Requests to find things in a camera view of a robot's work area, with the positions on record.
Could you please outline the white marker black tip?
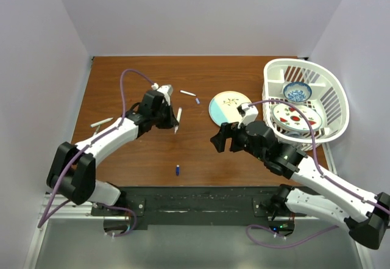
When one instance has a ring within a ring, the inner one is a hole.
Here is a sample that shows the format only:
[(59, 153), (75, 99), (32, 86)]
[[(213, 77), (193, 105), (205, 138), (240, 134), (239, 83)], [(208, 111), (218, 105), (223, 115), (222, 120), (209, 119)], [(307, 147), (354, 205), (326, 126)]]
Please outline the white marker black tip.
[(184, 95), (189, 95), (189, 96), (197, 96), (196, 94), (188, 92), (188, 91), (185, 91), (185, 90), (180, 90), (180, 93), (182, 93)]

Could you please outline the white marker with purple ink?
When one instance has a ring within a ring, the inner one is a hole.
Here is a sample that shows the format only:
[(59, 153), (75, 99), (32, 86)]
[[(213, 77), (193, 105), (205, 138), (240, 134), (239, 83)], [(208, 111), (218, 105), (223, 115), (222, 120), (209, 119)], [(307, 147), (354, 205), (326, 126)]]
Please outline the white marker with purple ink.
[(177, 125), (174, 127), (174, 134), (175, 135), (176, 135), (177, 131), (179, 130), (179, 124), (180, 124), (181, 116), (182, 116), (182, 108), (179, 107), (178, 111), (177, 111), (177, 116), (176, 116)]

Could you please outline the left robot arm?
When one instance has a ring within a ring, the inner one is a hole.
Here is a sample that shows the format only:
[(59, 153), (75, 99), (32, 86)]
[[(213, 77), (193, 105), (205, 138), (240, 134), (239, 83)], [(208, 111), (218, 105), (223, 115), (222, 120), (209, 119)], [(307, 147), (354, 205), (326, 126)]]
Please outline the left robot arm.
[(108, 182), (96, 179), (96, 168), (123, 145), (138, 139), (153, 126), (171, 129), (178, 125), (171, 105), (171, 85), (147, 91), (137, 109), (126, 111), (110, 127), (74, 144), (62, 143), (56, 151), (46, 180), (52, 191), (74, 204), (85, 202), (104, 204), (112, 215), (121, 215), (126, 209), (122, 191)]

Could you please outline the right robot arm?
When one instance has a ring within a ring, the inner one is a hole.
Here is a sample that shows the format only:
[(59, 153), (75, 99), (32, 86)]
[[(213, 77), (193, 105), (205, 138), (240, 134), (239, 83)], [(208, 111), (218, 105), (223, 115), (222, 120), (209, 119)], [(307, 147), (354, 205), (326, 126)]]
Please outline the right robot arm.
[(354, 241), (369, 249), (379, 249), (389, 229), (389, 195), (374, 194), (356, 187), (328, 170), (304, 151), (278, 141), (262, 121), (247, 126), (223, 123), (210, 141), (217, 152), (245, 151), (262, 161), (272, 173), (300, 183), (317, 194), (309, 196), (295, 188), (286, 188), (271, 201), (275, 214), (302, 213), (327, 220), (345, 229)]

